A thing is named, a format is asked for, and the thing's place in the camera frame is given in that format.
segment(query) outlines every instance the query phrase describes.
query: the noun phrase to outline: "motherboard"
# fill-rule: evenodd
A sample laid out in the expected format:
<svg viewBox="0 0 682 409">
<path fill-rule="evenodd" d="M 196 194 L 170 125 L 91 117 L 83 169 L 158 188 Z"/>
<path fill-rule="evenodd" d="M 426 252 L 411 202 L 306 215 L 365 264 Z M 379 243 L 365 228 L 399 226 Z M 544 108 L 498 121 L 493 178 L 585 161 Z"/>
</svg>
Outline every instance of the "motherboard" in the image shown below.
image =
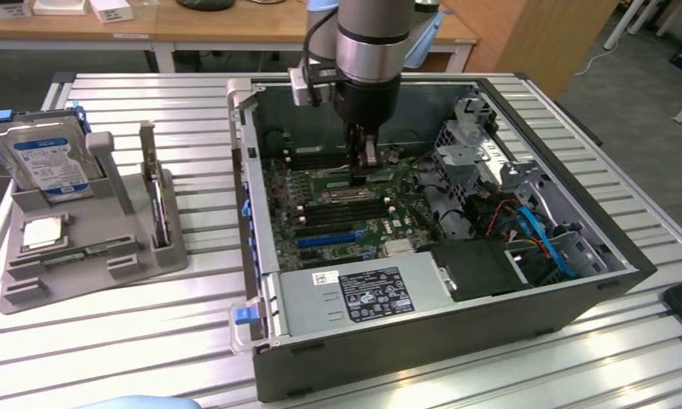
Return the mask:
<svg viewBox="0 0 682 409">
<path fill-rule="evenodd" d="M 272 234 L 280 272 L 391 256 L 433 243 L 433 210 L 419 194 L 423 157 L 386 152 L 363 184 L 347 165 L 294 170 L 264 163 Z"/>
</svg>

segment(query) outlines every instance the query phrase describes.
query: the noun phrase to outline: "gray 3d-printed tray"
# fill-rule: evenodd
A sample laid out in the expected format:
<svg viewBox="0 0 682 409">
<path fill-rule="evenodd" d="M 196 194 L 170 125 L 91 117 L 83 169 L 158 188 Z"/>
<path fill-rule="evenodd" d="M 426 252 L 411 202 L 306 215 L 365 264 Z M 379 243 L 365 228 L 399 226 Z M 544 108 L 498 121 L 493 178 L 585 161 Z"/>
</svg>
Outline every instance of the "gray 3d-printed tray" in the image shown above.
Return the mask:
<svg viewBox="0 0 682 409">
<path fill-rule="evenodd" d="M 16 205 L 12 207 L 1 313 L 12 314 L 187 267 L 180 215 L 168 170 L 164 170 L 164 178 L 172 244 L 160 249 L 154 246 L 152 204 L 140 174 L 122 177 L 134 206 L 134 213 L 128 216 L 124 215 L 108 179 L 91 182 L 95 197 L 45 204 L 43 207 L 35 205 L 41 201 L 40 196 L 35 196 L 40 195 L 39 192 L 13 192 Z M 21 208 L 32 210 L 25 213 Z M 53 245 L 29 250 L 24 246 L 27 222 L 52 216 L 56 218 L 51 222 L 57 222 L 59 218 L 63 221 L 64 236 Z M 84 256 L 76 256 L 76 248 L 84 248 Z M 45 251 L 53 252 L 53 255 L 56 251 L 65 251 L 65 257 L 52 258 L 47 262 L 27 262 L 40 259 Z"/>
</svg>

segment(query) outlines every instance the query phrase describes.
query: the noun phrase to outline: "wooden desk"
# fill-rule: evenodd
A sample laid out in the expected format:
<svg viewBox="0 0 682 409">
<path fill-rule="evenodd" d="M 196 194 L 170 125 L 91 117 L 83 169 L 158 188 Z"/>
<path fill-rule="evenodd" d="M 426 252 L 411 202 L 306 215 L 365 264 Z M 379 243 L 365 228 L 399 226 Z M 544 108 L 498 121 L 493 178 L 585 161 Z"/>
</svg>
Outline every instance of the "wooden desk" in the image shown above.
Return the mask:
<svg viewBox="0 0 682 409">
<path fill-rule="evenodd" d="M 37 15 L 0 20 L 0 49 L 148 50 L 159 71 L 175 72 L 175 50 L 301 51 L 306 34 L 306 4 L 287 0 L 256 4 L 236 0 L 220 12 L 194 11 L 174 0 L 147 6 L 128 0 L 135 20 L 102 24 L 87 15 Z M 449 72 L 461 72 L 478 37 L 454 15 L 445 15 L 433 52 L 450 56 Z"/>
<path fill-rule="evenodd" d="M 228 10 L 212 13 L 162 0 L 158 13 L 158 41 L 172 42 L 172 49 L 301 51 L 306 35 L 306 4 L 287 0 L 258 4 L 238 0 Z M 451 54 L 449 72 L 461 72 L 478 36 L 454 15 L 445 15 L 433 52 Z M 158 50 L 162 72 L 174 68 L 166 49 Z"/>
</svg>

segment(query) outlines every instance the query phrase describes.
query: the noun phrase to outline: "slotted aluminum surface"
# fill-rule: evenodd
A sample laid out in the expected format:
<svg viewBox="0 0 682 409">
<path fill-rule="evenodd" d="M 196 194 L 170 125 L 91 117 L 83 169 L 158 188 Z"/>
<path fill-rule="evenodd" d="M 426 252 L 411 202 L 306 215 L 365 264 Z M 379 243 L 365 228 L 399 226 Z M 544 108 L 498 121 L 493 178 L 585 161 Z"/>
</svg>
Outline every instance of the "slotted aluminum surface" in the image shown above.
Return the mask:
<svg viewBox="0 0 682 409">
<path fill-rule="evenodd" d="M 251 359 L 232 355 L 226 327 L 230 304 L 243 300 L 224 98 L 231 76 L 239 75 L 77 77 L 69 100 L 80 100 L 95 130 L 115 133 L 124 174 L 142 160 L 139 121 L 158 121 L 190 267 L 0 314 L 0 408 L 71 407 L 122 395 L 183 396 L 204 407 L 243 409 L 682 406 L 682 324 L 658 298 L 682 281 L 682 231 L 533 85 L 506 74 L 489 78 L 660 271 L 556 334 L 262 405 Z M 525 158 L 505 125 L 501 137 Z M 0 246 L 0 273 L 3 264 Z"/>
</svg>

